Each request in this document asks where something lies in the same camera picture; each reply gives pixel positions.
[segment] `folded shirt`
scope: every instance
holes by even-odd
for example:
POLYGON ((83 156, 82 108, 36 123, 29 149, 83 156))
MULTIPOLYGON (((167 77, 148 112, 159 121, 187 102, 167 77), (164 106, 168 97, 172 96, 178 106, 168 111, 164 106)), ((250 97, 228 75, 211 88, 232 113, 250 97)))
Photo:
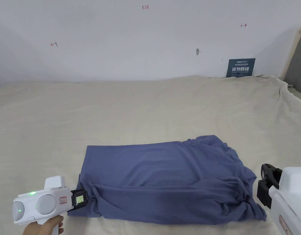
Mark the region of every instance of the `folded shirt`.
POLYGON ((266 220, 255 174, 215 135, 184 142, 88 146, 77 188, 87 206, 69 216, 158 224, 266 220))

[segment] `white wall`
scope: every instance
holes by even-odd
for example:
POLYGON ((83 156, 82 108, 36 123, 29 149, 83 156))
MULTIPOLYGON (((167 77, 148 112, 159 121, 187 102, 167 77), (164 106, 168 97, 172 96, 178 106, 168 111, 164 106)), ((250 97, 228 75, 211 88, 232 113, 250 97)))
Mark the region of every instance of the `white wall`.
POLYGON ((300 25, 301 0, 0 0, 0 84, 223 77, 230 58, 279 76, 300 25))

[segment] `handle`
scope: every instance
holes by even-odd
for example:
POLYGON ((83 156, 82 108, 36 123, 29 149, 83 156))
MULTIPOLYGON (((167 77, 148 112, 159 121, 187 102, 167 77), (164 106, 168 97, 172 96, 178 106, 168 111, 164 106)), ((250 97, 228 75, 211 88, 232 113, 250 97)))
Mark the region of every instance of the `handle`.
MULTIPOLYGON (((38 220, 37 223, 38 224, 44 224, 47 220, 49 220, 50 218, 47 219, 42 219, 42 220, 38 220)), ((54 228, 53 228, 53 232, 51 233, 51 235, 58 235, 59 234, 59 224, 57 224, 54 228)))
POLYGON ((51 235, 58 235, 59 233, 59 224, 57 224, 54 229, 53 229, 53 232, 51 233, 51 235))

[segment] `human hand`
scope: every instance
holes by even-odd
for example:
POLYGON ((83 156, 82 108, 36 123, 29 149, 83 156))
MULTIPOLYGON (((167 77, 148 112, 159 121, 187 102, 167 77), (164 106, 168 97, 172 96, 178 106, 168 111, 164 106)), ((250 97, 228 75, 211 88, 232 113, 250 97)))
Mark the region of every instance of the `human hand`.
POLYGON ((62 221, 63 216, 57 215, 47 220, 44 224, 38 224, 37 222, 30 223, 25 227, 23 235, 51 235, 52 230, 57 224, 59 224, 58 234, 62 234, 62 221))

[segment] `beige bed sheet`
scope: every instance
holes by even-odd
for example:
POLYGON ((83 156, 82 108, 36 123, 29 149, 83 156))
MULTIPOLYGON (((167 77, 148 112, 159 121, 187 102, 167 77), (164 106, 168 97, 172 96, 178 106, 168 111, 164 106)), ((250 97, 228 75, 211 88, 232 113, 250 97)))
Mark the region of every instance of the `beige bed sheet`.
MULTIPOLYGON (((12 200, 63 175, 76 186, 87 145, 146 144, 218 136, 260 177, 260 167, 301 166, 301 100, 277 78, 26 83, 0 88, 0 234, 22 234, 12 200)), ((257 182, 254 184, 256 198, 257 182)), ((271 221, 165 226, 69 218, 67 235, 279 234, 271 221)))

